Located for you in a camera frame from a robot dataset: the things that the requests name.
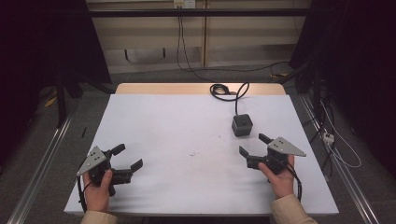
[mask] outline white surface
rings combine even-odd
[[[247,96],[238,101],[238,112],[250,115],[250,136],[233,135],[234,103],[210,95],[112,95],[92,148],[123,143],[126,150],[112,158],[113,167],[125,169],[139,159],[144,165],[131,184],[115,186],[110,211],[148,217],[271,214],[270,184],[247,168],[238,151],[242,146],[251,155],[266,155],[258,138],[264,133],[307,154],[296,157],[295,165],[306,212],[338,213],[289,96]],[[64,211],[81,214],[77,187]]]

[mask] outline person's left hand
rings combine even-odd
[[[107,170],[105,172],[105,175],[103,176],[101,185],[98,187],[94,184],[90,184],[91,178],[88,172],[85,172],[85,174],[83,175],[84,187],[89,185],[85,189],[87,211],[108,213],[108,202],[110,198],[110,195],[108,193],[108,187],[110,186],[112,176],[113,172],[111,172],[111,170]]]

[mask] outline horizontal black bar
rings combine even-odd
[[[248,8],[248,9],[123,9],[82,11],[41,11],[58,16],[110,17],[305,17],[310,14],[328,14],[330,9],[309,8]]]

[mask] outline white cable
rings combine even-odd
[[[323,108],[324,108],[324,112],[326,113],[327,119],[329,120],[330,124],[332,125],[332,120],[330,119],[330,116],[329,116],[329,114],[327,113],[326,107],[324,106],[323,102],[320,101],[320,103],[321,103],[321,105],[322,105]],[[332,153],[334,153],[335,158],[337,158],[337,159],[340,160],[343,164],[345,164],[346,166],[349,166],[349,167],[351,167],[351,168],[359,168],[359,167],[361,167],[361,158],[359,157],[358,153],[356,153],[356,151],[353,149],[353,147],[341,136],[341,134],[340,134],[339,132],[337,132],[337,130],[335,129],[334,125],[332,125],[332,128],[333,128],[334,131],[337,133],[337,135],[346,143],[347,146],[349,146],[349,148],[350,148],[350,149],[353,151],[353,153],[356,155],[356,157],[357,157],[358,160],[359,160],[359,165],[351,165],[351,164],[347,163],[347,162],[344,161],[337,153],[335,153],[335,152],[332,150],[332,147],[331,147],[329,144],[327,144],[327,146],[329,146],[330,151],[331,151]]]

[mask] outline floor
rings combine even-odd
[[[227,57],[224,56],[222,59],[218,59],[219,63],[213,63],[213,66],[232,64],[234,65],[232,69],[245,69],[262,67],[260,64],[268,64],[269,62],[263,56],[266,55],[265,52],[260,52],[257,49],[252,51],[244,49],[241,51],[248,57],[245,60],[237,61],[240,55],[237,56],[235,54],[235,61],[230,63],[232,61],[228,60],[230,60],[230,55],[235,49],[229,49],[229,51],[229,53],[223,52],[219,54],[219,57],[220,55]],[[149,51],[128,50],[128,53],[130,62],[125,60],[123,50],[105,52],[106,61],[114,82],[111,87],[115,88],[121,82],[148,80],[166,82],[170,78],[179,82],[200,81],[193,77],[192,74],[178,69],[175,60],[176,50],[167,50],[165,59],[161,49]],[[159,56],[152,57],[152,54],[159,54]],[[199,50],[191,49],[188,55],[191,55],[191,58],[189,57],[192,62],[191,66],[199,66],[199,57],[197,57]],[[253,55],[261,55],[263,57],[254,60],[249,59]],[[283,56],[276,57],[276,59],[281,59],[280,61],[289,59],[286,51],[285,54],[281,53],[280,55]],[[140,65],[131,65],[131,63],[140,63]],[[181,61],[181,64],[183,67],[187,66],[185,61]],[[286,66],[277,66],[273,68],[272,72],[270,69],[262,69],[260,72],[243,73],[242,75],[227,71],[206,71],[201,74],[217,78],[221,82],[242,82],[243,80],[267,82],[270,81],[271,73],[288,73],[289,71],[290,69]],[[47,99],[43,99],[38,106],[28,132],[21,141],[19,150],[5,164],[3,173],[0,175],[0,195],[2,198],[0,203],[0,223],[7,223],[12,216],[17,215],[15,214],[17,206],[22,206],[26,213],[21,214],[19,217],[16,216],[9,223],[80,222],[80,217],[67,215],[63,210],[70,195],[70,190],[74,186],[75,167],[78,167],[80,159],[86,155],[108,101],[108,95],[86,84],[81,84],[81,86],[84,90],[84,95],[81,99],[67,99],[67,105],[70,108],[69,112],[73,112],[73,117],[65,132],[62,133],[64,139],[60,143],[51,142],[52,137],[59,134],[57,133],[59,130],[57,131],[56,129],[56,102],[55,105],[45,107],[44,103],[46,103]],[[309,103],[307,105],[306,101],[308,100],[309,102],[310,94],[298,94],[292,81],[288,82],[284,87],[293,101],[302,125],[304,125],[307,138],[312,139],[317,130],[314,123],[309,121],[312,118],[309,116]],[[328,185],[340,213],[335,216],[315,217],[315,220],[319,223],[394,223],[394,220],[396,220],[396,214],[394,213],[394,208],[396,207],[395,179],[373,158],[364,140],[353,133],[353,127],[348,122],[348,119],[344,117],[342,109],[337,107],[336,100],[332,101],[332,109],[336,130],[356,150],[361,158],[362,165],[360,168],[342,168],[343,165],[337,166],[336,163],[339,161],[332,158],[332,171],[330,169],[331,166],[328,164],[323,174],[329,179]],[[337,150],[344,161],[357,164],[357,157],[350,147],[340,140],[339,136],[335,136],[335,141]],[[54,144],[57,144],[56,151],[52,155],[48,155],[49,146]],[[322,164],[326,159],[327,152],[320,138],[314,138],[311,146],[317,156],[318,163]],[[49,162],[43,164],[43,158],[46,157]],[[37,173],[37,167],[42,165],[47,165],[49,169],[45,172]],[[33,179],[35,176],[41,176],[42,179],[37,181],[37,179]],[[38,187],[38,191],[30,192],[29,190],[35,186]],[[30,192],[31,200],[21,201],[26,192]],[[366,216],[363,214],[364,211],[369,211],[373,214]],[[142,222],[166,223],[166,220],[158,220],[158,218],[149,220],[142,217],[120,218],[120,223]],[[244,219],[237,223],[243,222],[247,222],[247,220]]]

